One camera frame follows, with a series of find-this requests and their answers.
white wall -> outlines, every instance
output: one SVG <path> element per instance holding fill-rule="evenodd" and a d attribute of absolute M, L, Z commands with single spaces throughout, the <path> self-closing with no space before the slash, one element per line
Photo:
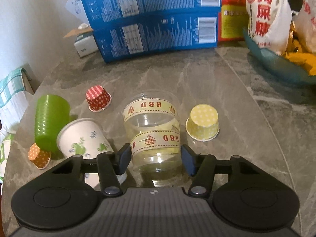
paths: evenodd
<path fill-rule="evenodd" d="M 62 38 L 80 24 L 66 2 L 0 0 L 0 79 L 26 65 L 31 77 L 42 81 L 60 61 L 77 59 L 75 38 Z"/>

red polka dot cupcake liner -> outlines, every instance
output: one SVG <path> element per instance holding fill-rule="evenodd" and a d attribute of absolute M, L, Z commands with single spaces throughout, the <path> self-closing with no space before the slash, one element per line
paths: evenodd
<path fill-rule="evenodd" d="M 86 92 L 86 100 L 92 112 L 105 110 L 112 101 L 112 96 L 102 87 L 93 86 Z"/>

tissue box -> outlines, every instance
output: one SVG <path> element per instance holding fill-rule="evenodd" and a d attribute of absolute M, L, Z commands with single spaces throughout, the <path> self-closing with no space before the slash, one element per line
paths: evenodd
<path fill-rule="evenodd" d="M 98 50 L 92 32 L 78 35 L 74 46 L 76 47 L 80 58 Z"/>

gray marble countertop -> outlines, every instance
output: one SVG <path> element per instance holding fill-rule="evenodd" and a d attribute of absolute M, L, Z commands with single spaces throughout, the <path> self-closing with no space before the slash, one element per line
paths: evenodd
<path fill-rule="evenodd" d="M 243 43 L 237 47 L 189 50 L 144 56 L 105 64 L 99 53 L 77 63 L 62 63 L 42 82 L 26 110 L 7 161 L 2 198 L 2 220 L 6 236 L 18 228 L 11 211 L 13 193 L 61 160 L 38 170 L 27 158 L 34 143 L 37 99 L 47 93 L 69 101 L 71 113 L 94 118 L 114 149 L 128 140 L 123 126 L 121 102 L 146 89 L 162 89 L 180 101 L 181 142 L 197 153 L 207 152 L 218 159 L 238 154 L 294 189 L 301 202 L 292 228 L 302 236 L 316 233 L 316 143 L 315 92 L 284 87 L 265 72 L 248 54 Z M 91 112 L 85 92 L 102 85 L 113 97 L 112 104 L 99 113 Z M 214 106 L 221 131 L 209 142 L 197 142 L 185 133 L 184 124 L 192 107 Z M 215 178 L 214 187 L 226 181 Z M 185 176 L 170 185 L 189 186 Z M 147 186 L 148 180 L 129 166 L 127 186 Z"/>

paper cup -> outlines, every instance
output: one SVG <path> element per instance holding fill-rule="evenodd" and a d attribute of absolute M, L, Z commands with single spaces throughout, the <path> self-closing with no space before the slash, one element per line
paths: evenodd
<path fill-rule="evenodd" d="M 28 159 L 38 168 L 44 169 L 51 160 L 52 153 L 43 151 L 34 143 L 28 151 Z"/>
<path fill-rule="evenodd" d="M 112 96 L 102 86 L 93 86 L 86 92 L 86 100 L 91 111 L 99 112 L 110 105 Z"/>
<path fill-rule="evenodd" d="M 57 146 L 66 157 L 80 154 L 84 159 L 93 159 L 101 152 L 113 151 L 102 128 L 92 118 L 77 119 L 66 125 L 58 134 Z M 124 182 L 126 174 L 117 177 Z M 96 187 L 99 184 L 98 174 L 85 174 L 85 182 Z"/>
<path fill-rule="evenodd" d="M 210 141 L 219 132 L 218 113 L 207 104 L 196 105 L 190 112 L 185 128 L 189 136 L 197 141 Z"/>

